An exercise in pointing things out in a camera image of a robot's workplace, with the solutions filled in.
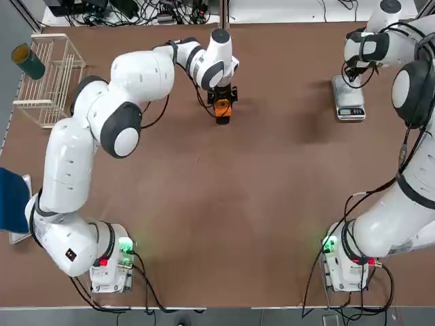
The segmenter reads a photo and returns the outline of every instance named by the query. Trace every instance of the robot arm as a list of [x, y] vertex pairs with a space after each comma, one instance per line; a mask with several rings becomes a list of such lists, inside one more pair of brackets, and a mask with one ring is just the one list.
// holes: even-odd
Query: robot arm
[[231, 36], [224, 29], [211, 33], [207, 50], [190, 37], [157, 46], [153, 51], [176, 58], [176, 63], [203, 90], [228, 85], [239, 66], [239, 61], [232, 56]]
[[[87, 223], [77, 214], [88, 199], [94, 154], [99, 146], [114, 158], [134, 152], [141, 134], [139, 106], [171, 92], [175, 63], [208, 90], [229, 83], [239, 62], [232, 56], [230, 35], [219, 29], [212, 32], [207, 51], [189, 38], [123, 54], [112, 63], [109, 83], [97, 76], [81, 81], [71, 117], [57, 122], [50, 134], [43, 187], [26, 207], [29, 229], [69, 276], [90, 269], [94, 289], [120, 290], [114, 282], [120, 279], [120, 239], [128, 238], [121, 225]], [[107, 283], [111, 286], [100, 286]]]
[[435, 243], [435, 139], [432, 136], [435, 56], [431, 39], [425, 37], [435, 31], [434, 27], [435, 16], [426, 16], [408, 26], [383, 26], [378, 33], [356, 31], [347, 36], [345, 62], [349, 80], [358, 76], [358, 69], [365, 69], [369, 64], [404, 65], [393, 83], [392, 104], [408, 128], [425, 126], [429, 133], [421, 138], [415, 155], [398, 174], [396, 182], [369, 211], [330, 228], [328, 234], [336, 230], [326, 244], [324, 261], [327, 284], [335, 291], [359, 291], [361, 282], [365, 287], [370, 257], [404, 253]]

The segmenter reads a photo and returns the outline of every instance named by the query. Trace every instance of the white wire basket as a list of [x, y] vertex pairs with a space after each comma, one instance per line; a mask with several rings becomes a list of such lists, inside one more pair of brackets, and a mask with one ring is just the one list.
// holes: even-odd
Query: white wire basket
[[14, 107], [50, 129], [69, 116], [65, 111], [67, 98], [82, 80], [86, 63], [66, 34], [34, 34], [31, 48], [46, 72], [38, 80], [23, 74]]

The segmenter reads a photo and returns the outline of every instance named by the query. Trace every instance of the brown tabletop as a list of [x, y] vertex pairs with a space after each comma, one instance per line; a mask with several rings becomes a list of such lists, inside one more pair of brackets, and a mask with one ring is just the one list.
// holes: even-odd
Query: brown tabletop
[[[391, 105], [397, 67], [382, 69], [365, 87], [365, 122], [339, 124], [334, 118], [331, 79], [343, 63], [345, 33], [360, 25], [231, 26], [241, 65], [229, 125], [215, 124], [177, 69], [167, 112], [142, 133], [136, 152], [115, 160], [98, 151], [80, 215], [126, 227], [164, 305], [300, 305], [319, 241], [341, 218], [347, 196], [394, 175], [405, 130]], [[188, 36], [206, 46], [212, 28], [47, 31], [66, 32], [90, 65], [87, 73], [109, 79], [119, 54]], [[153, 120], [162, 104], [153, 104], [145, 119]], [[16, 173], [29, 173], [34, 192], [42, 182], [48, 135], [16, 111], [0, 159]], [[397, 305], [435, 304], [433, 254], [386, 261]], [[0, 258], [0, 306], [84, 305], [32, 240], [11, 246], [3, 232]], [[385, 302], [388, 282], [377, 274], [367, 304]], [[133, 294], [106, 295], [103, 302], [144, 306], [141, 284], [138, 279]], [[318, 268], [309, 304], [326, 304]]]

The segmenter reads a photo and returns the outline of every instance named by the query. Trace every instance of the floor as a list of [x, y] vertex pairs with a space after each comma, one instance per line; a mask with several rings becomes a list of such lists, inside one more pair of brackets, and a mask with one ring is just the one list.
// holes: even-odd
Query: floor
[[32, 30], [9, 1], [2, 1], [0, 30], [3, 33], [0, 47], [0, 153], [12, 111], [12, 101], [18, 90], [21, 70], [11, 61], [14, 48], [22, 43], [30, 44]]
[[[346, 314], [355, 313], [348, 309]], [[180, 311], [175, 314], [156, 313], [156, 326], [176, 326], [179, 321], [189, 326], [322, 326], [323, 317], [333, 312], [314, 310], [301, 320], [300, 309], [291, 310], [252, 310], [252, 309], [208, 309], [202, 314], [193, 311]], [[134, 310], [120, 315], [116, 323], [116, 314], [95, 312], [91, 309], [55, 309], [55, 310], [0, 310], [2, 326], [154, 326], [154, 317], [147, 316], [142, 310]], [[400, 308], [390, 309], [387, 314], [388, 326], [426, 326], [435, 319], [433, 308]], [[384, 314], [365, 316], [358, 321], [350, 322], [351, 326], [382, 326]]]

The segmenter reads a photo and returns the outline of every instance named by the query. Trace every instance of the green cup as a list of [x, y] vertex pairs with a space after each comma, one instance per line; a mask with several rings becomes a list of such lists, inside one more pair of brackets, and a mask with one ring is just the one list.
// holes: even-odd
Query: green cup
[[41, 79], [46, 72], [44, 64], [26, 43], [15, 48], [12, 52], [12, 61], [31, 79]]

